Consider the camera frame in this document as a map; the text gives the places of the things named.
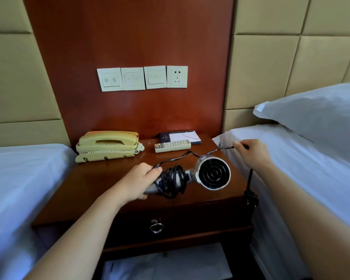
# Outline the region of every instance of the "wooden nightstand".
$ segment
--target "wooden nightstand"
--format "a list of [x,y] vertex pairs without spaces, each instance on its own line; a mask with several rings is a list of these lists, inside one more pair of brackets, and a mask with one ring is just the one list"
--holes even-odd
[[[208,135],[200,135],[202,144],[192,145],[191,150],[199,155],[216,149]],[[155,153],[158,139],[140,141],[145,150],[135,157],[76,164],[68,177],[33,221],[33,228],[42,236],[42,227],[53,226],[63,234],[91,204],[119,181],[134,165],[141,162],[155,165],[169,158],[180,157],[185,150]],[[184,194],[175,199],[165,199],[154,194],[147,200],[126,204],[117,214],[110,228],[103,253],[96,268],[95,279],[101,275],[104,261],[135,255],[161,252],[189,246],[222,242],[229,261],[236,255],[239,266],[244,266],[253,232],[252,208],[243,200],[246,180],[217,151],[213,155],[226,161],[231,169],[227,187],[210,191],[199,184],[190,183]],[[164,169],[176,164],[184,169],[194,168],[197,158],[193,155],[162,165]],[[153,234],[149,227],[154,220],[164,225],[160,234]],[[231,271],[237,269],[235,263]]]

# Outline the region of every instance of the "pillow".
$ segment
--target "pillow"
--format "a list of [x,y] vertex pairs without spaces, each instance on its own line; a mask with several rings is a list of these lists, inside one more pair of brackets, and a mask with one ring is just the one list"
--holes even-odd
[[338,152],[350,152],[350,83],[337,84],[265,102],[254,115],[271,119]]

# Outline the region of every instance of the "white switch plate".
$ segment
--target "white switch plate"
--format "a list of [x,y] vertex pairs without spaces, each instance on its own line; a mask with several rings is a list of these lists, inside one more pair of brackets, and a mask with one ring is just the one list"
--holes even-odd
[[123,90],[121,68],[97,69],[102,91]]
[[144,67],[147,89],[167,87],[166,66]]
[[167,66],[167,87],[185,88],[188,82],[188,66]]
[[139,68],[121,68],[124,90],[145,89],[144,70]]

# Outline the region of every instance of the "notepad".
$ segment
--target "notepad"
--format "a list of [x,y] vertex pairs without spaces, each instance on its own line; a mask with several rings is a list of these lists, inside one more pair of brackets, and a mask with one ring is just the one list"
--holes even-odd
[[189,142],[191,143],[201,141],[201,139],[198,137],[195,131],[170,133],[170,141],[179,141],[179,140],[189,140]]

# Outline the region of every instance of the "remote control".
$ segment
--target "remote control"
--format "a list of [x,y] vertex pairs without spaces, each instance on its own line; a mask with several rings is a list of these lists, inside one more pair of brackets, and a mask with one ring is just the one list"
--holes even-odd
[[183,150],[191,148],[189,140],[170,141],[169,143],[158,143],[154,145],[156,153]]

